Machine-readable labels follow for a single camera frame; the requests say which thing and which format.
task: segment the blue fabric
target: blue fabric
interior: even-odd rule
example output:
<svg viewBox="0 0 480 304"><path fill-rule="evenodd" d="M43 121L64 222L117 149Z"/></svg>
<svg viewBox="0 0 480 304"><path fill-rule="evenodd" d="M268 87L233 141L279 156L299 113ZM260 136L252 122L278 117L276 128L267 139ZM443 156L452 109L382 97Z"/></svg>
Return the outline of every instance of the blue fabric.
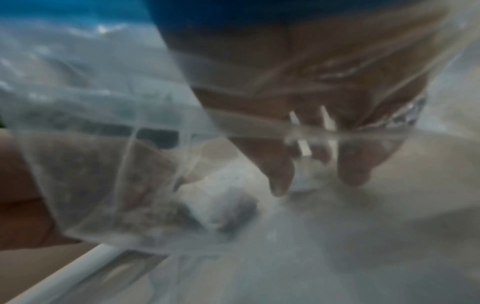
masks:
<svg viewBox="0 0 480 304"><path fill-rule="evenodd" d="M289 23L410 1L413 0L0 0L0 17L149 22L151 16L161 29L221 28Z"/></svg>

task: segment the plastic wrap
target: plastic wrap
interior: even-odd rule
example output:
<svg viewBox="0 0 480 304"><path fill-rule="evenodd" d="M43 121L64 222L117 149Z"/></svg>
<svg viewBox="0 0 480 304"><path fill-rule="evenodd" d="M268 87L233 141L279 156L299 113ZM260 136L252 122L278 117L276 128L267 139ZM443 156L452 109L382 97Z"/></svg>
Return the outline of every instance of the plastic wrap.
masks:
<svg viewBox="0 0 480 304"><path fill-rule="evenodd" d="M479 5L223 28L3 18L2 118L66 235L236 254L217 302L438 301L402 294L400 268L422 290L462 276L424 219L480 197L478 47L440 73ZM362 293L381 281L391 297Z"/></svg>

